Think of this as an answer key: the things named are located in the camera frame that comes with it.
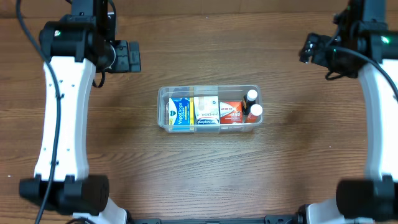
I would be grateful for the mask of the orange bottle white cap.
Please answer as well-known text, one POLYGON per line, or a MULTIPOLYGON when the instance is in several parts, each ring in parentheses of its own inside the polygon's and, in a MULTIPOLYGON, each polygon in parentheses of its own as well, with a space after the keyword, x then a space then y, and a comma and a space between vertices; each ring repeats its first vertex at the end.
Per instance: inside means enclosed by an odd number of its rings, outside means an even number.
POLYGON ((259 104, 254 104, 250 107, 249 114, 245 120, 245 123, 255 123, 257 119, 262 115, 263 108, 259 104))

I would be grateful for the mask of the red cardboard box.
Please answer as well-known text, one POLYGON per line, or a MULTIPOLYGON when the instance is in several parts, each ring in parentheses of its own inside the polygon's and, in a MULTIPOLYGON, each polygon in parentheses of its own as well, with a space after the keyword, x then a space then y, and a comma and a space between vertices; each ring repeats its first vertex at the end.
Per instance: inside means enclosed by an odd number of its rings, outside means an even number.
POLYGON ((220 102, 221 124, 241 124, 243 122, 243 109, 240 101, 220 102))

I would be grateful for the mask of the dark bottle white cap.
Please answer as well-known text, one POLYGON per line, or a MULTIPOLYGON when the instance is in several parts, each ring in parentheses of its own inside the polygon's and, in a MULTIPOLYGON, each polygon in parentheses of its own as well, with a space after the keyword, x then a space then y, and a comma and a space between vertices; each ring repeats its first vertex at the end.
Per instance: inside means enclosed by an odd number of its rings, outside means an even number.
POLYGON ((248 115, 252 105, 256 103, 258 92, 256 90, 249 90, 242 100, 243 114, 248 115))

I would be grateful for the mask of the white and navy box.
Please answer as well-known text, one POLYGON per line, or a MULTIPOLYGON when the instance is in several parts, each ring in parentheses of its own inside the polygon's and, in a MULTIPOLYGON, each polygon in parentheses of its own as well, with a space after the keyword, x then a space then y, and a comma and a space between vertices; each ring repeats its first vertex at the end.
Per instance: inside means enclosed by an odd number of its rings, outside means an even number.
POLYGON ((194 107, 197 124, 220 124, 218 96, 196 96, 194 107))

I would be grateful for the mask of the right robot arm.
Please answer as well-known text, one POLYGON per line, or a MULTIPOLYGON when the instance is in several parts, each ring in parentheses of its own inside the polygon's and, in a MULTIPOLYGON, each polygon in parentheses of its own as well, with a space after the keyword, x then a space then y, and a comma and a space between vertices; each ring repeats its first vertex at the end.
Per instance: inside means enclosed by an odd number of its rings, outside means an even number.
POLYGON ((363 179, 343 179, 333 198, 304 205, 296 223, 375 223, 397 219, 397 32, 386 3, 350 0, 332 36, 310 33, 303 63, 328 69, 327 80, 356 78, 366 107, 368 154, 363 179))

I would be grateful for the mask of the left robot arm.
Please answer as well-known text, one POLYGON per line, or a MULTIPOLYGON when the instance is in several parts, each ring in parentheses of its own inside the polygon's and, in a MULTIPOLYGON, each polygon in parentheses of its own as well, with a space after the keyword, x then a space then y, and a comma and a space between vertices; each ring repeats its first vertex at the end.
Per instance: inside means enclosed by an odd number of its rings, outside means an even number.
POLYGON ((139 44, 115 38, 117 12, 109 0, 72 0, 71 12, 50 21, 32 45, 44 62, 45 114, 34 175, 19 195, 72 223, 132 223, 128 210, 109 196, 109 179, 90 174, 86 153, 88 104, 100 73, 141 71, 139 44))

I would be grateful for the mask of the blue yellow VapoDrops box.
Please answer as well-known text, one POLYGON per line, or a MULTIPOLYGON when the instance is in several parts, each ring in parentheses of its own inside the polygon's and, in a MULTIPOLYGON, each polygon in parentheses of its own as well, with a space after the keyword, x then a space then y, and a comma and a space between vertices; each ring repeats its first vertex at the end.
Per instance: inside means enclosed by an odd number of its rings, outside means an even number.
POLYGON ((194 98, 169 98, 169 125, 194 125, 194 98))

